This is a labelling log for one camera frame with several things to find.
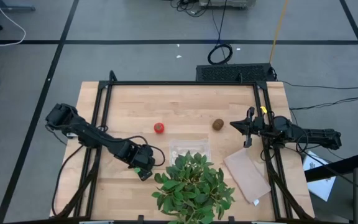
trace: clear plastic container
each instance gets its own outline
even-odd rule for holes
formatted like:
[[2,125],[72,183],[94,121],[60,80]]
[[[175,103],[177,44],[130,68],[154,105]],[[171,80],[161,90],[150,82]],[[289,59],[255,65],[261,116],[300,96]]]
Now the clear plastic container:
[[187,151],[194,156],[197,152],[202,156],[206,155],[207,161],[211,161],[211,150],[208,139],[202,140],[172,140],[170,142],[170,164],[175,164],[175,159],[179,156],[185,156]]

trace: yellow tag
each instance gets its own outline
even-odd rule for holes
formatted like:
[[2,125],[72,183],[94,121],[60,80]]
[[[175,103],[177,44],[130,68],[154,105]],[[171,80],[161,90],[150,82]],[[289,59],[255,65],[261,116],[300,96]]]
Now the yellow tag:
[[266,113],[267,113],[266,107],[261,106],[261,107],[260,107],[260,109],[262,109],[262,111],[264,112],[264,114],[266,114]]

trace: white cable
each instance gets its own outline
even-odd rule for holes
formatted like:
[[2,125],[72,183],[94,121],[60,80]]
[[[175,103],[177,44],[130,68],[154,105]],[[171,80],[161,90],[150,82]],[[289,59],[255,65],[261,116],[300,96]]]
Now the white cable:
[[1,9],[1,7],[0,7],[0,12],[6,17],[6,19],[8,19],[9,21],[11,21],[13,24],[15,24],[15,25],[16,25],[18,28],[20,28],[21,30],[23,30],[23,33],[24,33],[23,38],[22,38],[20,41],[18,41],[18,42],[16,42],[16,43],[10,43],[10,44],[0,44],[0,47],[10,46],[10,45],[16,45],[16,44],[19,44],[19,43],[23,42],[23,40],[24,40],[24,38],[25,38],[25,35],[26,35],[26,32],[25,32],[25,30],[23,29],[23,27],[21,27],[19,24],[15,23],[11,18],[9,18],[9,17],[4,13],[4,11]]

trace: wooden tabletop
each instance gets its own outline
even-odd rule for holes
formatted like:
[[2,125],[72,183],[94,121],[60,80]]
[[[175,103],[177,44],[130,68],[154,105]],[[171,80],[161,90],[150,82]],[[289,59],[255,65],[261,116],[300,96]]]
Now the wooden tabletop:
[[[93,114],[97,86],[98,82],[83,82],[78,97],[76,108],[79,115],[88,122]],[[291,118],[283,83],[268,83],[268,92],[274,113]],[[260,98],[264,104],[261,91]],[[104,100],[100,106],[98,122],[101,120],[103,103]],[[222,168],[225,183],[236,188],[236,202],[225,212],[222,220],[234,216],[236,221],[272,221],[274,213],[270,194],[261,197],[258,206],[249,204],[223,162],[225,157],[241,149],[245,140],[229,122],[244,119],[250,106],[255,106],[251,86],[118,85],[112,88],[107,120],[108,133],[117,138],[142,135],[149,144],[161,148],[167,161],[163,166],[154,168],[154,173],[162,173],[165,166],[170,165],[168,158],[171,140],[208,139],[214,167]],[[214,131],[211,127],[217,118],[224,121],[220,131]],[[163,134],[154,133],[153,126],[157,122],[165,125]],[[69,140],[64,160],[78,146],[77,139]],[[261,139],[254,136],[249,156],[267,179],[265,162],[259,157],[261,150]],[[281,153],[288,189],[306,213],[314,216],[300,156],[288,149],[282,149]],[[84,154],[85,149],[74,156],[62,172],[55,201],[57,212],[62,210],[78,188]],[[162,161],[158,152],[154,157],[156,163]],[[138,215],[144,215],[145,220],[171,220],[173,217],[157,210],[156,198],[151,197],[155,187],[159,185],[152,177],[145,182],[139,180],[133,169],[128,169],[127,164],[115,159],[104,148],[92,219],[136,220]],[[277,192],[281,216],[285,217],[282,194],[279,190]],[[85,193],[84,200],[87,198],[88,192]],[[82,206],[81,214],[85,214],[85,207]]]

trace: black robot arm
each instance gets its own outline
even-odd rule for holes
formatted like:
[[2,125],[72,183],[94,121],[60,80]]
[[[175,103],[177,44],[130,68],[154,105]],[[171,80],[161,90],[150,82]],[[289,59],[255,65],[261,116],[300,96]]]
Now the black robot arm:
[[153,150],[147,144],[138,145],[129,139],[114,138],[97,127],[89,124],[78,115],[75,107],[66,104],[56,104],[46,118],[47,126],[52,130],[59,130],[64,135],[74,133],[78,136],[80,144],[96,148],[106,146],[115,158],[129,164],[129,168],[140,168],[138,175],[141,180],[146,180],[152,175],[155,164]]
[[284,116],[275,116],[272,124],[265,124],[263,116],[252,120],[254,111],[255,108],[251,107],[247,111],[246,119],[230,122],[231,126],[247,136],[244,147],[252,145],[252,134],[265,136],[272,147],[279,149],[285,147],[288,142],[319,144],[334,150],[342,146],[341,133],[333,129],[303,129]]

